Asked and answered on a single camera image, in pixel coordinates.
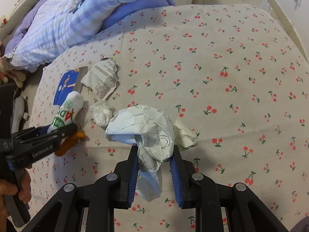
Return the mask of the person left hand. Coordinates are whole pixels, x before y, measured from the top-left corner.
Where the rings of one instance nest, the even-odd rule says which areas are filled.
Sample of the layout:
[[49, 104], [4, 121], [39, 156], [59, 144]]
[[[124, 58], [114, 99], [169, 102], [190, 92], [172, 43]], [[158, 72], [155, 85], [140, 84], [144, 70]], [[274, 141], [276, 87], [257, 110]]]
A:
[[3, 196], [12, 196], [18, 194], [19, 199], [24, 203], [28, 204], [31, 200], [31, 178], [27, 171], [24, 172], [23, 177], [20, 181], [20, 188], [14, 184], [1, 179], [1, 231], [6, 231], [7, 218], [9, 217], [9, 212], [4, 203]]

